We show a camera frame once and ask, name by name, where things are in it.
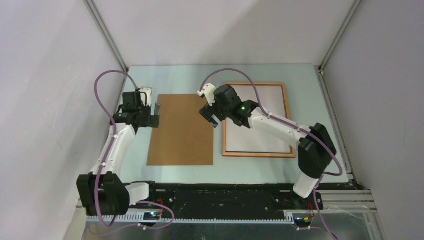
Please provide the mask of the landscape photo print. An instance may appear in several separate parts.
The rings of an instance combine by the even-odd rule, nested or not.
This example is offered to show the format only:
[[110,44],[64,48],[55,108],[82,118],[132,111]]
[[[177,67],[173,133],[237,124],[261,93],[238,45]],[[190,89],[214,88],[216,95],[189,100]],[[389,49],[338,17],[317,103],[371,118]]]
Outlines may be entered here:
[[[247,100],[251,100],[254,101],[256,103],[261,103],[261,99],[259,96],[259,92],[256,89],[253,88],[253,86],[250,83],[230,83],[229,84],[231,87],[233,87],[233,89],[236,91],[237,95],[241,98],[241,100],[247,101]],[[271,112],[271,110],[267,107],[265,107],[263,104],[262,106],[264,107],[264,109],[266,110],[267,113],[270,113],[272,116],[278,117],[280,119],[284,119],[285,117],[276,115],[274,113]],[[268,119],[262,112],[260,107],[257,107],[252,113],[251,113],[251,117],[248,118],[247,123],[249,125],[252,125],[251,128],[245,127],[247,129],[250,130],[258,130],[261,131],[263,133],[269,134],[272,137],[275,137],[279,140],[281,140],[282,142],[284,142],[283,140],[287,139],[287,136],[292,133],[291,130],[289,130],[289,128],[272,119]]]

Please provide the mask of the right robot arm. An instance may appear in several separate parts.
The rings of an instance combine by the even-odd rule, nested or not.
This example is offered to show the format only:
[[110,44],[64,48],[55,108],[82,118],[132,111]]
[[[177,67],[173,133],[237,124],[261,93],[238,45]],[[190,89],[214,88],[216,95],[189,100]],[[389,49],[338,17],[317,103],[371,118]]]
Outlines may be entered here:
[[229,119],[238,127],[266,133],[296,148],[300,174],[293,186],[290,201],[297,209],[304,209],[310,204],[311,193],[337,153],[324,125],[301,125],[287,118],[273,116],[271,112],[262,109],[258,101],[242,101],[236,90],[228,84],[215,87],[208,83],[197,95],[207,101],[199,114],[213,127]]

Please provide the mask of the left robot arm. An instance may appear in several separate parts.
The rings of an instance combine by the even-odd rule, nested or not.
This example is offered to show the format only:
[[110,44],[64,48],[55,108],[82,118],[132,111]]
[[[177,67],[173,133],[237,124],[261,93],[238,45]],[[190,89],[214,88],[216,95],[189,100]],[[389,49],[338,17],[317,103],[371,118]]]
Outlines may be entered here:
[[152,104],[152,89],[142,87],[122,94],[122,104],[112,115],[109,134],[96,165],[79,175],[76,186],[87,216],[122,216],[140,202],[153,208],[158,194],[147,183],[123,183],[120,179],[127,151],[140,128],[158,128],[159,103]]

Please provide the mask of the wooden picture frame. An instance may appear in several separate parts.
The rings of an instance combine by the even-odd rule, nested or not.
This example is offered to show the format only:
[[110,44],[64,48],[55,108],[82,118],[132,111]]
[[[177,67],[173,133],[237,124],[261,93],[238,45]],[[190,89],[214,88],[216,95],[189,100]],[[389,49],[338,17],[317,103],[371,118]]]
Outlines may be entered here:
[[[290,119],[288,96],[284,83],[259,83],[256,88],[260,101],[273,114]],[[229,118],[222,125],[222,155],[246,158],[296,157],[296,149],[289,144],[256,129],[239,127]]]

